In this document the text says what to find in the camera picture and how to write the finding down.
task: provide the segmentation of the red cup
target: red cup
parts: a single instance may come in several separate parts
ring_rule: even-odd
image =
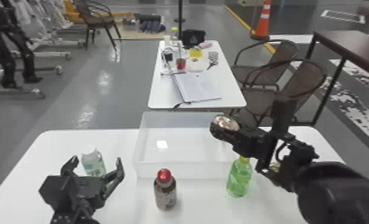
[[[177,70],[185,69],[185,59],[184,58],[177,58],[176,66],[177,66]]]

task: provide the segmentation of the yellow floor line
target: yellow floor line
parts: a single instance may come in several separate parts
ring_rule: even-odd
[[[255,33],[255,31],[244,21],[244,20],[242,20],[233,10],[231,10],[231,8],[229,8],[227,5],[225,5],[225,4],[223,4],[223,6],[225,7],[225,9],[227,10],[227,11],[229,11],[229,13],[236,19],[236,20],[238,20],[240,23],[241,23],[241,25],[243,25],[249,32],[251,32],[252,34],[254,34]],[[275,50],[275,48],[272,46],[272,45],[270,45],[270,44],[268,44],[268,43],[265,43],[264,44],[264,46],[265,46],[265,48],[268,50],[268,51],[270,51],[272,54],[274,53],[274,52],[276,52],[276,50]]]

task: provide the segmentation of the white tabletop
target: white tabletop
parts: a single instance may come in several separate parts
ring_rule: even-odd
[[[291,127],[301,141],[312,144],[322,160],[341,161],[323,136],[312,127]],[[305,223],[296,196],[275,187],[254,173],[249,193],[230,197],[225,179],[192,181],[178,179],[178,204],[171,211],[160,211],[154,202],[153,181],[138,180],[132,165],[138,130],[61,130],[41,134],[0,186],[0,223],[48,224],[52,208],[38,193],[46,176],[57,175],[72,156],[96,147],[107,170],[114,169],[120,156],[125,179],[94,218],[101,224],[115,223]],[[79,164],[75,172],[83,175]]]
[[[211,42],[212,46],[202,50],[203,56],[196,62],[197,68],[203,68],[201,75],[205,76],[214,89],[221,95],[221,99],[194,102],[190,105],[182,104],[181,109],[213,109],[213,108],[241,108],[246,106],[246,100],[238,87],[237,81],[231,72],[230,66],[225,58],[224,53],[218,41]],[[148,107],[153,110],[170,110],[176,104],[183,101],[179,90],[175,86],[170,76],[161,76],[163,71],[163,63],[161,52],[165,49],[165,42],[160,41],[156,62],[154,68],[154,76],[151,84],[150,97],[148,99]],[[219,54],[219,64],[206,70],[209,65],[208,52],[216,51]],[[187,68],[195,66],[194,62],[187,60]]]

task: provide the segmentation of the brown wicker chair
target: brown wicker chair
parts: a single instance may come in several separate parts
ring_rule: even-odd
[[[238,54],[235,58],[235,61],[234,61],[234,65],[231,67],[231,71],[233,72],[234,77],[241,84],[249,85],[249,83],[245,82],[246,77],[251,76],[250,80],[253,80],[253,78],[257,75],[257,71],[260,69],[260,67],[256,67],[256,66],[241,66],[241,65],[238,65],[237,62],[238,62],[238,59],[240,58],[241,53],[243,53],[244,51],[246,51],[248,49],[254,48],[256,46],[262,45],[262,44],[267,43],[267,42],[280,42],[280,45],[276,49],[275,53],[273,54],[272,58],[269,60],[269,63],[266,64],[266,66],[269,65],[269,64],[275,63],[276,61],[291,60],[298,53],[298,46],[294,42],[288,41],[288,40],[281,40],[281,39],[259,42],[259,43],[250,45],[246,48],[243,48],[241,51],[238,52]],[[259,77],[258,80],[256,80],[254,82],[254,85],[261,85],[263,87],[265,87],[265,86],[275,86],[276,89],[279,91],[279,86],[277,85],[277,81],[280,79],[280,77],[286,71],[288,66],[289,66],[289,64],[283,64],[283,65],[278,66],[274,69],[270,69],[263,76]]]
[[[274,70],[283,64],[290,64],[293,61],[301,61],[302,63],[281,91],[252,88],[254,83],[256,83],[260,77],[270,74],[270,70]],[[298,111],[315,90],[323,84],[326,77],[326,69],[307,59],[277,61],[269,66],[263,66],[261,71],[249,82],[251,87],[243,85],[243,88],[241,89],[247,101],[245,109],[253,116],[257,126],[260,125],[266,115],[270,114],[269,112],[272,107],[272,103],[276,97],[285,96],[296,99],[296,111]]]
[[[114,27],[119,40],[122,41],[119,29],[116,26],[114,16],[110,11],[109,7],[101,3],[90,1],[90,0],[75,0],[75,6],[81,18],[83,18],[85,24],[87,25],[85,46],[88,49],[88,38],[89,32],[92,30],[92,43],[94,43],[95,30],[105,28],[106,33],[113,45],[114,50],[116,50],[116,44],[109,32],[109,29]]]

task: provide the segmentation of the green bottle cap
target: green bottle cap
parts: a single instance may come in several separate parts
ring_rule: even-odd
[[[249,163],[250,162],[250,159],[240,156],[240,162],[242,162],[242,163]]]

